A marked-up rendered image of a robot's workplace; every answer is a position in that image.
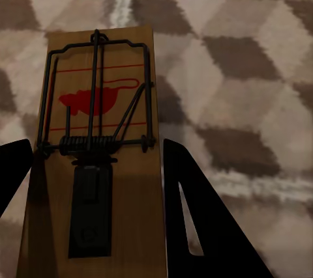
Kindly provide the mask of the mousetrap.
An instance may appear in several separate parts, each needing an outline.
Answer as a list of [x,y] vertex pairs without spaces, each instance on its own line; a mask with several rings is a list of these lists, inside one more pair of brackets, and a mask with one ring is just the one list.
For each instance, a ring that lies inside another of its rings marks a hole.
[[16,278],[168,278],[153,26],[50,34]]

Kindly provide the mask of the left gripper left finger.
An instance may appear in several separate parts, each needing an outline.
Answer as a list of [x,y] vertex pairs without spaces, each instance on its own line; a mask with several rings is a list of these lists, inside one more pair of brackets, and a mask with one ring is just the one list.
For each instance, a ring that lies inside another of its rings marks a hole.
[[33,149],[29,140],[0,145],[0,217],[33,163]]

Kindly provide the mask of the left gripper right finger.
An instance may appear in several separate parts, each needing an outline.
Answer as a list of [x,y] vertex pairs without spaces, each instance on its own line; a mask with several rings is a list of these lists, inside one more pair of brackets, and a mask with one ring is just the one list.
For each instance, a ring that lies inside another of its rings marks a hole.
[[[163,161],[168,278],[273,278],[189,151],[164,139]],[[189,252],[179,182],[204,256]]]

